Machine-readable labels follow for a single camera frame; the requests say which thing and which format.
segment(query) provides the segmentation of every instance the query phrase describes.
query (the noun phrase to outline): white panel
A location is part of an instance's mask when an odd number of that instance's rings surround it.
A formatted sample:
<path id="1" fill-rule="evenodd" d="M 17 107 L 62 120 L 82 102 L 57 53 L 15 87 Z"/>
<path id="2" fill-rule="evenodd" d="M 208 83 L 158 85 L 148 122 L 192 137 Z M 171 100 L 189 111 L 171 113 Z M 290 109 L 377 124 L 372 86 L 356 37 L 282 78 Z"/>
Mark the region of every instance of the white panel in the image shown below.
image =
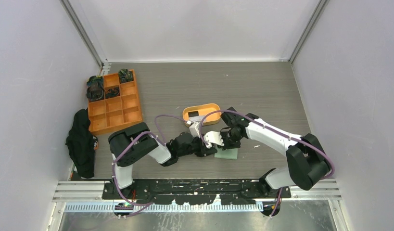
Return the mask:
<path id="1" fill-rule="evenodd" d="M 318 0 L 74 0 L 120 61 L 288 60 Z"/>
<path id="2" fill-rule="evenodd" d="M 294 63 L 354 230 L 394 230 L 394 0 L 332 0 Z"/>
<path id="3" fill-rule="evenodd" d="M 60 1 L 0 1 L 0 231 L 44 230 L 99 71 Z"/>

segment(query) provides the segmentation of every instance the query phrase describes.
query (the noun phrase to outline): orange plastic tray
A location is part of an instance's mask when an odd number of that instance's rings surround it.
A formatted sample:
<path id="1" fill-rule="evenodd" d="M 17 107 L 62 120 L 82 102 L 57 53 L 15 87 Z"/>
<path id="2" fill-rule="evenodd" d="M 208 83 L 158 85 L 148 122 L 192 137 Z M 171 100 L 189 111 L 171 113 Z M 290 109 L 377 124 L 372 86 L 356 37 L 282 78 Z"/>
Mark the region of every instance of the orange plastic tray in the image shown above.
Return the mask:
<path id="1" fill-rule="evenodd" d="M 93 135 L 118 131 L 143 122 L 136 74 L 131 71 L 134 80 L 127 83 L 120 83 L 117 73 L 103 77 L 105 91 L 119 87 L 120 93 L 116 97 L 88 103 L 89 131 Z"/>
<path id="2" fill-rule="evenodd" d="M 184 109 L 183 111 L 183 119 L 184 120 L 188 120 L 189 116 L 188 113 L 189 112 L 195 112 L 198 111 L 198 115 L 199 116 L 204 116 L 210 112 L 219 110 L 219 106 L 215 103 L 209 103 L 209 104 L 203 104 L 203 105 L 198 105 L 198 106 L 192 106 L 192 107 L 187 107 L 186 109 Z M 203 122 L 203 126 L 205 125 L 211 125 L 211 124 L 216 124 L 219 122 L 219 120 L 221 119 L 221 113 L 217 112 L 217 113 L 213 113 L 211 115 L 209 115 L 205 121 Z"/>

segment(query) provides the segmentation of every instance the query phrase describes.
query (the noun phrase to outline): black fabric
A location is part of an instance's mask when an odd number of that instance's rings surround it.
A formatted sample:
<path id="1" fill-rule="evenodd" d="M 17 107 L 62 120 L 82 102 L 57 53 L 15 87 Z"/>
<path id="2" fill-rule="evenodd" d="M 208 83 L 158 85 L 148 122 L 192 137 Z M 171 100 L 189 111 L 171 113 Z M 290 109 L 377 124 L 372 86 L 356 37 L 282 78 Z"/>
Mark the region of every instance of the black fabric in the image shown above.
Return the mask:
<path id="1" fill-rule="evenodd" d="M 69 156 L 76 166 L 78 175 L 85 178 L 92 178 L 95 169 L 95 150 L 93 150 L 95 141 L 89 126 L 88 111 L 79 110 L 74 116 L 74 123 L 66 138 Z"/>

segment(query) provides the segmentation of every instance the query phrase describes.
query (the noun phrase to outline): green cloth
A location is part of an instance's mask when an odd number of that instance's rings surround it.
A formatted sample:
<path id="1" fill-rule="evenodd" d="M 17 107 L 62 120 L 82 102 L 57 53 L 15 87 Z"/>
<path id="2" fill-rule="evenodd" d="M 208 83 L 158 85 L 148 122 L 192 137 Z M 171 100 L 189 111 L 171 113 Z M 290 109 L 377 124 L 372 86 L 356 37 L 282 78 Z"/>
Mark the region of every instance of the green cloth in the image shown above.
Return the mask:
<path id="1" fill-rule="evenodd" d="M 238 149 L 237 148 L 227 149 L 225 151 L 223 151 L 220 148 L 216 148 L 216 149 L 218 150 L 218 152 L 214 154 L 215 158 L 228 159 L 228 160 L 238 159 Z"/>

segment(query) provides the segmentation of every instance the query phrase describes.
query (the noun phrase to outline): wood grain surface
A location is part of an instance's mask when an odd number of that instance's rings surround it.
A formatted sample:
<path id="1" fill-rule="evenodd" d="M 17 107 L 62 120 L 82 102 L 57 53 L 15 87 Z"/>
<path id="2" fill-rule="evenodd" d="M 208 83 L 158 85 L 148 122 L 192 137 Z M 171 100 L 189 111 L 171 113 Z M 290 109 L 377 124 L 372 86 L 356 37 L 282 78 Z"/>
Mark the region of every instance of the wood grain surface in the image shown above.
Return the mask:
<path id="1" fill-rule="evenodd" d="M 157 133 L 154 117 L 159 114 L 182 116 L 184 108 L 216 103 L 221 109 L 233 106 L 238 112 L 258 115 L 285 131 L 305 135 L 310 131 L 292 68 L 288 62 L 243 63 L 116 63 L 110 73 L 134 69 L 138 79 L 143 120 Z M 167 140 L 189 131 L 179 120 L 161 117 L 159 124 Z M 203 127 L 203 132 L 219 131 L 218 124 Z M 112 156 L 107 138 L 98 136 L 95 177 L 109 178 Z M 181 157 L 162 167 L 145 156 L 133 168 L 134 178 L 258 178 L 286 159 L 256 141 L 243 139 L 237 160 Z"/>

